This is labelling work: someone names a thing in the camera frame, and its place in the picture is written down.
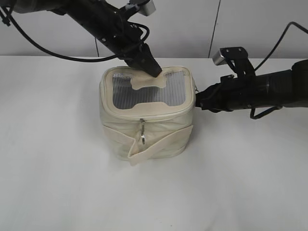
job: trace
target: cream bag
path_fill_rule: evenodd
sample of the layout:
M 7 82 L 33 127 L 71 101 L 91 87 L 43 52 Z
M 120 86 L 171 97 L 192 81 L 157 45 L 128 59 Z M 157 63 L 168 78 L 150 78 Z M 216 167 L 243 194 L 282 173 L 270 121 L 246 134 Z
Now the cream bag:
M 157 77 L 129 67 L 105 72 L 100 113 L 115 154 L 136 165 L 184 151 L 192 131 L 195 85 L 184 67 L 167 67 Z

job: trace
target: bag handle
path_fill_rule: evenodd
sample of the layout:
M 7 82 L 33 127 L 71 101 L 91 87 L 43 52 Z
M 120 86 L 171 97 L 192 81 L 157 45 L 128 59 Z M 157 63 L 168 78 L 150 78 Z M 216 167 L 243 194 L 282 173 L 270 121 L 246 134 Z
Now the bag handle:
M 145 160 L 150 159 L 157 152 L 167 148 L 170 144 L 188 138 L 192 132 L 193 125 L 183 128 L 181 130 L 175 131 L 166 137 L 162 138 L 160 141 L 156 142 L 148 149 L 143 152 L 138 152 L 138 144 L 135 138 L 129 137 L 119 131 L 113 130 L 109 127 L 104 127 L 106 135 L 113 140 L 120 141 L 122 144 L 131 145 L 128 153 L 128 161 L 130 165 L 135 166 Z
M 148 149 L 144 150 L 143 152 L 134 154 L 131 151 L 128 154 L 128 160 L 132 166 L 135 166 L 142 161 L 150 159 L 154 154 L 157 152 L 167 148 L 170 144 L 189 137 L 190 133 L 192 132 L 193 125 L 183 128 L 181 130 L 178 130 L 176 132 L 171 133 L 170 135 L 167 135 L 166 137 L 162 138 L 160 141 L 156 142 L 152 146 L 150 146 Z

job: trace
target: white tabletop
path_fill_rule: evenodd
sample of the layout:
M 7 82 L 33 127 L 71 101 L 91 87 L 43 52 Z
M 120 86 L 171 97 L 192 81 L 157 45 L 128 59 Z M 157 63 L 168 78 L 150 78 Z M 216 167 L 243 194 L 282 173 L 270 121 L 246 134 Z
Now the white tabletop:
M 208 59 L 158 62 L 186 66 L 200 90 L 231 74 Z M 1 231 L 308 229 L 308 109 L 257 121 L 195 109 L 183 154 L 131 167 L 99 120 L 99 82 L 117 65 L 0 57 Z

